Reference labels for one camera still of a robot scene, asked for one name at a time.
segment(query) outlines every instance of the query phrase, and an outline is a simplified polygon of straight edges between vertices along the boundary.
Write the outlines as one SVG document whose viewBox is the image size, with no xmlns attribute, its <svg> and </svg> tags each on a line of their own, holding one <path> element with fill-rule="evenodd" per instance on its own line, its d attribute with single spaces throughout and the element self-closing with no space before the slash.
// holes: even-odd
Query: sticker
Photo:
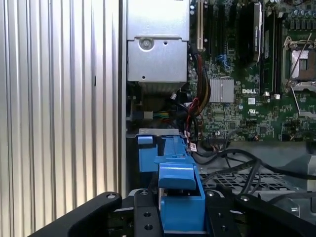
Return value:
<svg viewBox="0 0 316 237">
<path fill-rule="evenodd" d="M 192 152 L 197 152 L 198 150 L 197 150 L 197 146 L 196 146 L 196 144 L 195 143 L 190 143 L 190 150 L 192 151 Z"/>
<path fill-rule="evenodd" d="M 248 104 L 249 105 L 255 105 L 256 104 L 256 98 L 248 98 Z"/>
</svg>

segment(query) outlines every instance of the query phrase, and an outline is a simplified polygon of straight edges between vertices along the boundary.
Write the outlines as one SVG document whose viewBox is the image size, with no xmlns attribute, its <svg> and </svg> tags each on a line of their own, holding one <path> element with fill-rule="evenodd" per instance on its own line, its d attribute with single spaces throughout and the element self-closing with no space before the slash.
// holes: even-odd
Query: blue plastic bracket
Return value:
<svg viewBox="0 0 316 237">
<path fill-rule="evenodd" d="M 138 137 L 141 172 L 159 170 L 158 187 L 186 190 L 187 196 L 164 196 L 160 202 L 160 218 L 165 233 L 201 232 L 205 230 L 205 194 L 193 158 L 187 154 L 186 142 L 180 136 L 162 136 L 163 155 L 153 136 Z"/>
</svg>

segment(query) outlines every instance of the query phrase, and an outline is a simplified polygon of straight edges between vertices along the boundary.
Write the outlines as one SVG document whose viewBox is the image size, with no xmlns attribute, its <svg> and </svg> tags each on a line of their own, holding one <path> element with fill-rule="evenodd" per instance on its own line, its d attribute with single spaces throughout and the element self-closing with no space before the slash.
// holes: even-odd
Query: metal side panel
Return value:
<svg viewBox="0 0 316 237">
<path fill-rule="evenodd" d="M 119 2 L 0 0 L 0 237 L 120 192 Z"/>
</svg>

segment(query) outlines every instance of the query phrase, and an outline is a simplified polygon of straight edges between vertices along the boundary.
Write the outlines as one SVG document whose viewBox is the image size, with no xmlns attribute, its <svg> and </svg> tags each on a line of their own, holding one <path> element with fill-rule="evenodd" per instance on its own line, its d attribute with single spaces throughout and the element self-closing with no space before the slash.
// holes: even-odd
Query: motherboard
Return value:
<svg viewBox="0 0 316 237">
<path fill-rule="evenodd" d="M 314 138 L 316 1 L 191 4 L 190 14 L 197 17 L 191 35 L 197 35 L 211 86 L 210 101 L 199 118 L 202 135 L 225 139 L 229 132 L 243 128 L 260 141 Z M 259 29 L 253 32 L 258 52 L 249 56 L 243 50 L 249 35 L 244 25 L 256 20 Z M 197 73 L 193 63 L 188 78 L 194 91 Z"/>
</svg>

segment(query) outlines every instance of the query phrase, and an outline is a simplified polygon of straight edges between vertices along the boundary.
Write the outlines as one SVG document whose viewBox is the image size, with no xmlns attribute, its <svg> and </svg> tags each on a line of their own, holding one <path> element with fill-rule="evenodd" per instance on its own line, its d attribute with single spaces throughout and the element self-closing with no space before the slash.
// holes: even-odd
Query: cpu socket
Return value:
<svg viewBox="0 0 316 237">
<path fill-rule="evenodd" d="M 282 81 L 286 92 L 292 92 L 298 113 L 316 119 L 316 114 L 300 109 L 297 93 L 316 93 L 316 40 L 293 41 L 287 37 L 283 48 Z"/>
</svg>

